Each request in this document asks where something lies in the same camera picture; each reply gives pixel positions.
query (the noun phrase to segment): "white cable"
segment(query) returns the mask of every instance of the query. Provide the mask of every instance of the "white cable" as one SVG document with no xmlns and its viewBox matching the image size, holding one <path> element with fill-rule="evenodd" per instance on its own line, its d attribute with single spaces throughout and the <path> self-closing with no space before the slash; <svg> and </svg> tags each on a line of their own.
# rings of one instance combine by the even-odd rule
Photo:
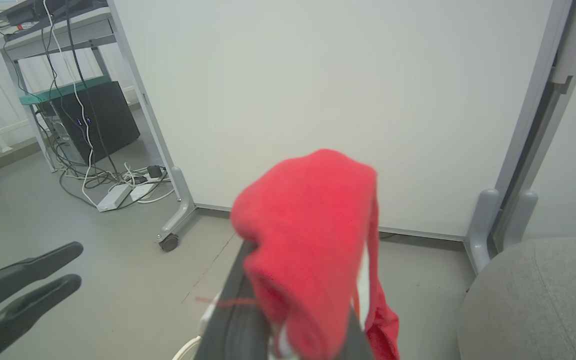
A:
<svg viewBox="0 0 576 360">
<path fill-rule="evenodd" d="M 167 177 L 167 178 L 164 178 L 163 180 L 157 180 L 157 179 L 147 180 L 147 181 L 144 181 L 144 182 L 140 182 L 139 184 L 137 184 L 137 185 L 135 185 L 135 186 L 133 186 L 132 184 L 130 184 L 130 183 L 128 183 L 128 182 L 124 182 L 124 183 L 125 183 L 126 185 L 128 185 L 129 187 L 131 187 L 131 188 L 134 189 L 134 188 L 136 188 L 136 187 L 139 187 L 140 185 L 144 185 L 144 184 L 156 184 L 156 183 L 158 183 L 158 182 L 169 183 L 169 182 L 170 182 L 170 178 Z M 111 191 L 114 187 L 116 187 L 117 185 L 119 185 L 118 182 L 115 182 L 114 184 L 110 185 L 110 187 L 108 188 L 108 192 L 110 193 L 110 191 Z"/>
<path fill-rule="evenodd" d="M 140 172 L 141 172 L 141 173 L 145 173 L 144 170 L 148 170 L 148 166 L 142 167 L 142 168 L 138 168 L 137 170 L 132 170 L 132 172 L 133 172 L 133 173 L 140 173 Z"/>
<path fill-rule="evenodd" d="M 135 187 L 135 176 L 133 175 L 133 172 L 130 171 L 130 164 L 128 164 L 128 162 L 124 162 L 123 163 L 123 167 L 126 168 L 126 171 L 128 171 L 128 175 L 130 175 L 130 179 L 132 180 L 132 187 Z"/>
<path fill-rule="evenodd" d="M 176 352 L 176 354 L 174 354 L 172 360 L 181 360 L 181 358 L 183 358 L 184 355 L 186 355 L 186 353 L 188 353 L 188 351 L 192 349 L 192 347 L 199 344 L 201 340 L 202 337 L 199 335 L 197 335 L 197 337 L 195 337 L 194 339 L 190 339 L 190 341 L 186 342 L 185 345 L 182 346 L 182 348 L 180 348 L 179 351 Z"/>
<path fill-rule="evenodd" d="M 174 193 L 174 192 L 175 192 L 175 189 L 172 189 L 172 190 L 170 190 L 169 192 L 167 192 L 165 195 L 163 195 L 162 197 L 158 197 L 158 198 L 156 198 L 156 199 L 154 199 L 154 200 L 139 200 L 139 201 L 137 201 L 137 203 L 140 203 L 140 204 L 150 204 L 150 203 L 154 203 L 154 202 L 156 202 L 156 201 L 162 200 L 163 198 L 166 198 L 166 196 L 169 196 L 170 194 L 172 194 L 172 193 Z"/>
<path fill-rule="evenodd" d="M 103 174 L 108 174 L 107 176 L 112 175 L 112 173 L 110 173 L 110 172 L 108 172 L 108 171 L 102 171 L 102 172 L 100 172 L 100 173 L 98 173 L 98 174 L 96 174 L 96 175 L 89 176 L 87 179 L 88 179 L 88 180 L 93 180 L 93 179 L 96 179 L 96 178 L 100 178 Z M 66 175 L 66 178 L 73 178 L 73 179 L 76 179 L 76 180 L 84 180 L 84 177 L 82 177 L 82 176 L 74 176 L 74 175 Z"/>
<path fill-rule="evenodd" d="M 75 91 L 75 98 L 77 98 L 77 102 L 79 103 L 79 105 L 81 107 L 81 120 L 86 125 L 86 141 L 87 141 L 88 146 L 90 146 L 90 153 L 88 154 L 88 167 L 86 169 L 86 175 L 84 176 L 84 182 L 81 185 L 81 192 L 84 194 L 84 196 L 88 199 L 88 201 L 90 203 L 97 206 L 97 204 L 86 193 L 86 181 L 88 180 L 88 174 L 90 173 L 90 168 L 92 166 L 93 148 L 92 148 L 92 143 L 90 142 L 90 127 L 88 125 L 88 122 L 86 121 L 86 114 L 84 114 L 84 104 L 82 104 L 82 101 L 80 100 L 80 96 L 77 94 L 77 83 L 75 81 L 75 77 L 73 76 L 73 72 L 71 71 L 71 67 L 68 65 L 68 61 L 66 61 L 66 56 L 64 55 L 64 52 L 62 51 L 62 46 L 59 45 L 59 41 L 57 41 L 57 36 L 55 36 L 55 27 L 53 26 L 53 16 L 50 14 L 50 11 L 48 10 L 48 6 L 46 5 L 46 0 L 43 0 L 43 8 L 46 10 L 46 14 L 48 15 L 48 20 L 50 21 L 50 33 L 52 34 L 52 37 L 54 38 L 54 42 L 57 45 L 57 49 L 59 50 L 59 54 L 61 54 L 63 62 L 66 64 L 66 69 L 68 69 L 68 74 L 70 75 L 70 79 L 72 80 L 72 88 Z"/>
</svg>

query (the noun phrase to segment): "baseboard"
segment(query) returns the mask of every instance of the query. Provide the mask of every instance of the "baseboard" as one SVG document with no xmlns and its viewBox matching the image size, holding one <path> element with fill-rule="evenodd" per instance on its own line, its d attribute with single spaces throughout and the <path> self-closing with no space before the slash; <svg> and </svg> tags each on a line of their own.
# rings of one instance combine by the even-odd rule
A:
<svg viewBox="0 0 576 360">
<path fill-rule="evenodd" d="M 218 206 L 218 205 L 208 205 L 206 203 L 195 203 L 195 207 L 204 210 L 206 215 L 211 215 L 213 212 L 214 214 L 221 214 L 219 216 L 225 216 L 222 213 L 230 214 L 233 208 L 227 206 Z M 439 239 L 439 240 L 448 240 L 451 242 L 464 242 L 466 237 L 464 236 L 457 236 L 457 235 L 449 235 L 449 234 L 437 234 L 434 232 L 424 232 L 424 231 L 415 231 L 415 230 L 406 230 L 404 228 L 394 228 L 394 227 L 386 227 L 386 226 L 379 226 L 379 231 L 382 233 L 389 233 L 389 234 L 397 234 L 397 235 L 407 235 L 409 237 L 418 237 L 418 238 L 428 238 L 428 239 Z"/>
<path fill-rule="evenodd" d="M 0 152 L 0 169 L 41 151 L 34 137 L 10 146 L 12 150 Z"/>
</svg>

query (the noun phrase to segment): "red cloth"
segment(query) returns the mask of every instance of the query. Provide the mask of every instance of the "red cloth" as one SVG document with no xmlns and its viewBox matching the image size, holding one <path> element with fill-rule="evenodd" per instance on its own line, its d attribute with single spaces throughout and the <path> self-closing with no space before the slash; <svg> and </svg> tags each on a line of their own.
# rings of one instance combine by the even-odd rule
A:
<svg viewBox="0 0 576 360">
<path fill-rule="evenodd" d="M 286 326 L 309 360 L 332 359 L 346 339 L 350 298 L 368 242 L 366 335 L 377 360 L 398 360 L 399 318 L 378 278 L 377 173 L 333 150 L 288 159 L 237 198 L 231 221 L 258 248 L 244 261 L 258 304 Z"/>
</svg>

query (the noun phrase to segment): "computer tower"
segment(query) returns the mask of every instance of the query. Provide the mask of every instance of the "computer tower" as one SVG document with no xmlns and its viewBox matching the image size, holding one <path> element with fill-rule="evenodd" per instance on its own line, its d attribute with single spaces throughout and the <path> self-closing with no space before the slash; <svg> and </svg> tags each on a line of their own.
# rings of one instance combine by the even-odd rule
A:
<svg viewBox="0 0 576 360">
<path fill-rule="evenodd" d="M 84 107 L 83 118 L 74 93 L 39 104 L 39 111 L 54 135 L 52 145 L 70 162 L 89 165 L 87 135 L 94 149 L 93 164 L 139 138 L 139 129 L 119 82 L 78 89 L 77 95 Z"/>
</svg>

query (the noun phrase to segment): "gray cushion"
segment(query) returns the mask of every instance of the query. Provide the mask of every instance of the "gray cushion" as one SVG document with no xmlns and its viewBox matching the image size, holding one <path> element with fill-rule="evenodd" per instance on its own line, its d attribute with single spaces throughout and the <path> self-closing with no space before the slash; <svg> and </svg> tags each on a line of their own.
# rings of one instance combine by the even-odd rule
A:
<svg viewBox="0 0 576 360">
<path fill-rule="evenodd" d="M 496 256 L 466 295 L 457 335 L 462 360 L 576 359 L 576 238 Z"/>
</svg>

